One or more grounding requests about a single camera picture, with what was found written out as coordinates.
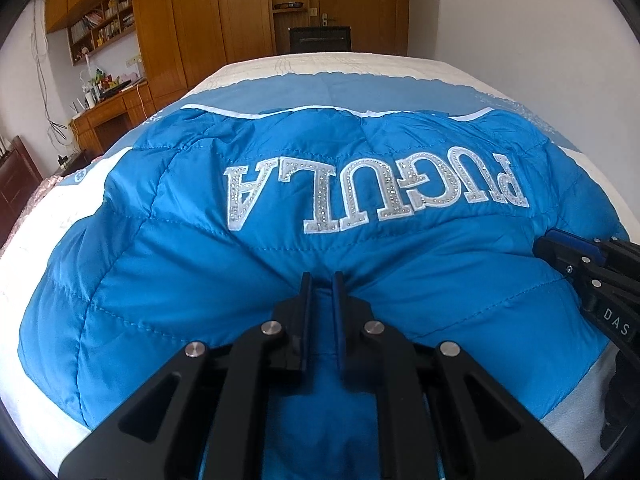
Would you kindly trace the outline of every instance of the silver bolt head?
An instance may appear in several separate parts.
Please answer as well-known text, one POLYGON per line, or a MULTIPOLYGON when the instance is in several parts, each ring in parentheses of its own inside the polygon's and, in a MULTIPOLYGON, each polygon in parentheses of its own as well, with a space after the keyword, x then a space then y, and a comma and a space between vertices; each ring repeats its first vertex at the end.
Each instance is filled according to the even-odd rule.
POLYGON ((440 345, 440 352, 447 357, 455 357, 460 354, 460 346, 453 341, 445 341, 440 345))
POLYGON ((260 326, 260 330, 264 335, 276 335, 282 331, 282 325, 275 320, 265 321, 260 326))
POLYGON ((200 341, 191 341, 184 347, 184 353, 187 357, 200 357, 206 351, 207 347, 200 341))
POLYGON ((364 331, 369 335, 380 335, 385 331, 385 325, 381 321, 367 321, 364 324, 364 331))

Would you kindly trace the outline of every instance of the power outlet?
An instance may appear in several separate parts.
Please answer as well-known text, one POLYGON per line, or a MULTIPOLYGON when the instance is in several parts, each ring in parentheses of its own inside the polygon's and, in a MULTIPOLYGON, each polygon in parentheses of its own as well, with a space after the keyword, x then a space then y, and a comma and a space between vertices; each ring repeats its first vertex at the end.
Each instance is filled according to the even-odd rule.
POLYGON ((140 63, 141 61, 142 58, 140 57, 140 54, 132 57, 131 59, 127 59, 127 68, 134 66, 136 63, 140 63))

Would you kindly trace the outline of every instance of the wooden headboard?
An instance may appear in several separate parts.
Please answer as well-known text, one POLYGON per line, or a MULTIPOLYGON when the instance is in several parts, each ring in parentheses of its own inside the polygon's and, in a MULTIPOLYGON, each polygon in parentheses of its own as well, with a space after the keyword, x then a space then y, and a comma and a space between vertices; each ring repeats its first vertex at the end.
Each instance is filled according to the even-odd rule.
POLYGON ((9 236, 42 177, 20 137, 0 160, 0 247, 9 236))

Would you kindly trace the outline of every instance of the bookshelf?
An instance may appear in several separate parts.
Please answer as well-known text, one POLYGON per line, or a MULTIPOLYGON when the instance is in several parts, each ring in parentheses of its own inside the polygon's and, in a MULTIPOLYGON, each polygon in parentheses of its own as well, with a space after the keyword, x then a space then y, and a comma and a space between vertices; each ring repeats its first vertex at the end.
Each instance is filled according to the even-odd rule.
POLYGON ((102 0, 67 29, 73 64, 84 61, 84 48, 91 57, 135 30, 132 0, 102 0))

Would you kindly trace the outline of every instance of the bed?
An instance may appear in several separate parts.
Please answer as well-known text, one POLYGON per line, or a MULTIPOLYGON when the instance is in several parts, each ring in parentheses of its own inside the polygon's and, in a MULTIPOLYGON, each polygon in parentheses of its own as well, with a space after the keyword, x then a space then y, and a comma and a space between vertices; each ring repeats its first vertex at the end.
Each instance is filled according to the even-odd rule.
MULTIPOLYGON (((523 105, 447 64, 369 54, 302 54, 225 66, 178 102, 149 118, 98 162, 67 177, 24 219, 0 259, 0 397, 15 425, 53 472, 89 430, 27 377, 18 360, 18 332, 52 251, 69 229, 102 205, 105 180, 132 144, 177 110, 256 118, 278 110, 332 108, 373 117, 393 110, 432 110, 460 123, 505 110, 529 121, 604 190, 633 241, 640 223, 606 177, 569 140, 523 105)), ((607 347, 577 387, 543 423, 578 457, 585 472, 604 456, 598 445, 603 391, 615 349, 607 347)))

